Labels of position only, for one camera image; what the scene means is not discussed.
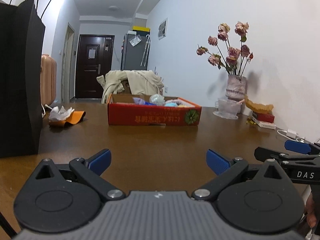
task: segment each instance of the beige coat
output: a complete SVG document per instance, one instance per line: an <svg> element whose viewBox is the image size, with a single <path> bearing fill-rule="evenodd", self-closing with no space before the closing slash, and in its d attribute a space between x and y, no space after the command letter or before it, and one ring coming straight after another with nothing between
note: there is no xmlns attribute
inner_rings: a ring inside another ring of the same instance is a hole
<svg viewBox="0 0 320 240"><path fill-rule="evenodd" d="M154 95L159 94L164 87L160 77L152 70L113 70L106 76L97 77L97 81L103 87L102 104L105 104L111 93L124 91L121 82L128 79L131 93L133 95Z"/></svg>

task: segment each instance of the orange cloth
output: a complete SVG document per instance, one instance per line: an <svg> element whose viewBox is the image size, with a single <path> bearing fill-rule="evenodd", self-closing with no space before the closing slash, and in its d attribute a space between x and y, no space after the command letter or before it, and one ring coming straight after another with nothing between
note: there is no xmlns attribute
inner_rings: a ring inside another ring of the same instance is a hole
<svg viewBox="0 0 320 240"><path fill-rule="evenodd" d="M64 127L66 123L75 125L83 120L85 116L85 111L74 111L65 121L51 122L49 121L50 126L55 127Z"/></svg>

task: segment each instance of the dark brown door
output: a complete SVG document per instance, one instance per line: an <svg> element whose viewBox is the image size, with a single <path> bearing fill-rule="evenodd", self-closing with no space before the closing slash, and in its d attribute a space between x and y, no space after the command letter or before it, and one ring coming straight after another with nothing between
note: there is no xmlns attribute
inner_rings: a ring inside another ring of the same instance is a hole
<svg viewBox="0 0 320 240"><path fill-rule="evenodd" d="M97 77L111 70L114 36L80 35L76 98L102 98L103 88Z"/></svg>

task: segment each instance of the ceiling light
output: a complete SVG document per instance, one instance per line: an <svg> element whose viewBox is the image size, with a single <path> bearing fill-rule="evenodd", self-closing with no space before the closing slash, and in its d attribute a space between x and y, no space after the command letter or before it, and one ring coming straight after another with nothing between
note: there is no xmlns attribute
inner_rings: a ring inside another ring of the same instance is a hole
<svg viewBox="0 0 320 240"><path fill-rule="evenodd" d="M118 6L114 6L114 5L112 5L112 6L110 6L109 7L109 10L110 11L117 11L117 10L119 10L120 8L118 7Z"/></svg>

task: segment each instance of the brown table surface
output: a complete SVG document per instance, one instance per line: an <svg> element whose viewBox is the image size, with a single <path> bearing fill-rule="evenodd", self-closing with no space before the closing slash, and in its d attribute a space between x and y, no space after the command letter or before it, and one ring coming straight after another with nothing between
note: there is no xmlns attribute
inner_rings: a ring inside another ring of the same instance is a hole
<svg viewBox="0 0 320 240"><path fill-rule="evenodd" d="M44 158L68 163L89 158L104 148L112 152L112 164L102 175L125 193L130 190L186 190L189 194L215 177L207 167L209 148L230 158L243 157L259 163L256 147L284 149L285 139L274 130L246 123L247 117L227 120L203 107L198 127L108 126L107 105L66 105L85 110L82 123L65 129L50 128L48 116L41 132L39 154L0 159L0 211L20 231L13 215L13 201L24 182ZM300 193L305 185L296 185ZM0 229L0 239L9 239Z"/></svg>

